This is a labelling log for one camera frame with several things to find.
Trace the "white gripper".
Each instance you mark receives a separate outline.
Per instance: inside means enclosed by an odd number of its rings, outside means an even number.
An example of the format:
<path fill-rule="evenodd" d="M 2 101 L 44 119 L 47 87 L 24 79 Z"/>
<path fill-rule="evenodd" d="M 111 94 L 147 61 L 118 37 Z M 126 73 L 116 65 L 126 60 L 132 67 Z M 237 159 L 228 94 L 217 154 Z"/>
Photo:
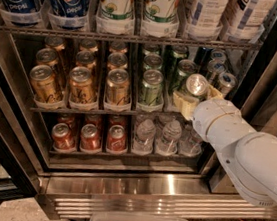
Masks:
<path fill-rule="evenodd" d="M 210 143 L 216 152 L 244 138 L 255 130 L 242 118 L 239 109 L 214 86 L 209 85 L 207 101 L 199 100 L 180 91 L 173 93 L 173 102 L 181 115 L 192 124 L 204 142 Z"/>

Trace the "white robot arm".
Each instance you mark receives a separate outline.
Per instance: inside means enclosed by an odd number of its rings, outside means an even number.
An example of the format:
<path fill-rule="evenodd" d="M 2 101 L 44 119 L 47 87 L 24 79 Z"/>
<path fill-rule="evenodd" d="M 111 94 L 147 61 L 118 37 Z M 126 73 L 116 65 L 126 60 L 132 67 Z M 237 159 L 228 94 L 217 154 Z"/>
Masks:
<path fill-rule="evenodd" d="M 196 133 L 210 143 L 236 191 L 256 206 L 277 205 L 277 137 L 253 129 L 239 109 L 213 91 L 199 100 L 181 91 L 173 101 Z"/>

